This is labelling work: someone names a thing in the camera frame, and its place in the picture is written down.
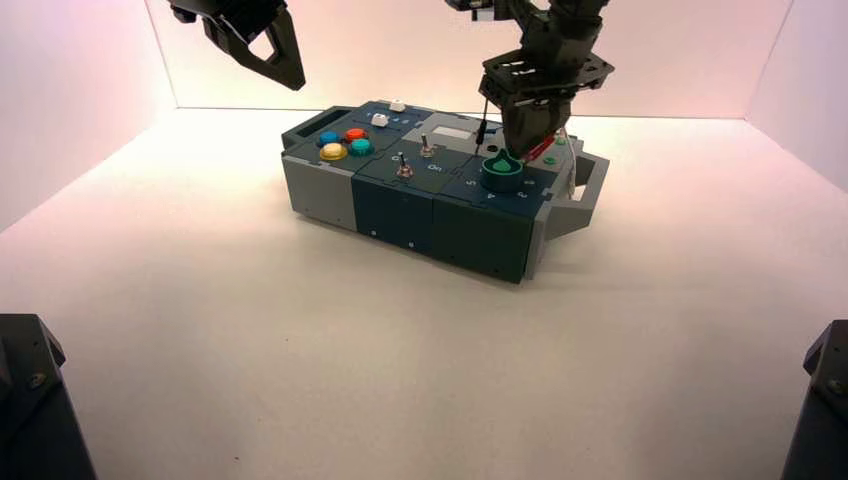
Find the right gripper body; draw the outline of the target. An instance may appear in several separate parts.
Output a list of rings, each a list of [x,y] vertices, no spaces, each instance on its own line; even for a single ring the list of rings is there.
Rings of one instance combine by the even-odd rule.
[[[524,14],[515,21],[520,47],[483,62],[479,92],[497,107],[569,102],[581,90],[600,88],[614,72],[593,52],[601,16]]]

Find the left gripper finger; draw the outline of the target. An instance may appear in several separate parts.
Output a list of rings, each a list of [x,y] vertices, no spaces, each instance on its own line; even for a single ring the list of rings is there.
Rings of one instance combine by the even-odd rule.
[[[237,57],[237,63],[254,73],[273,80],[290,90],[300,90],[305,85],[305,74],[294,30],[293,19],[288,7],[271,24],[258,34],[238,34],[247,46],[247,50]],[[250,45],[264,36],[272,52],[261,57],[250,50]]]
[[[243,39],[226,22],[211,17],[204,17],[202,22],[206,37],[222,52],[237,57],[247,50]]]

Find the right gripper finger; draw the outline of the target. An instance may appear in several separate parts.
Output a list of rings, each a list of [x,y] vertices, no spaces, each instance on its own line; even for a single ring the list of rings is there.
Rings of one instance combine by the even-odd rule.
[[[532,113],[528,106],[506,104],[501,108],[504,145],[514,158],[524,157],[534,146]]]
[[[533,100],[529,127],[530,156],[533,156],[540,145],[568,122],[571,117],[572,102],[572,97],[539,97]]]

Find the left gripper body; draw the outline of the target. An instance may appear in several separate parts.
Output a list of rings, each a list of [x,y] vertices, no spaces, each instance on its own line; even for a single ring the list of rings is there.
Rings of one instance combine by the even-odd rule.
[[[202,17],[237,34],[264,31],[287,8],[282,0],[170,0],[169,3],[183,23]]]

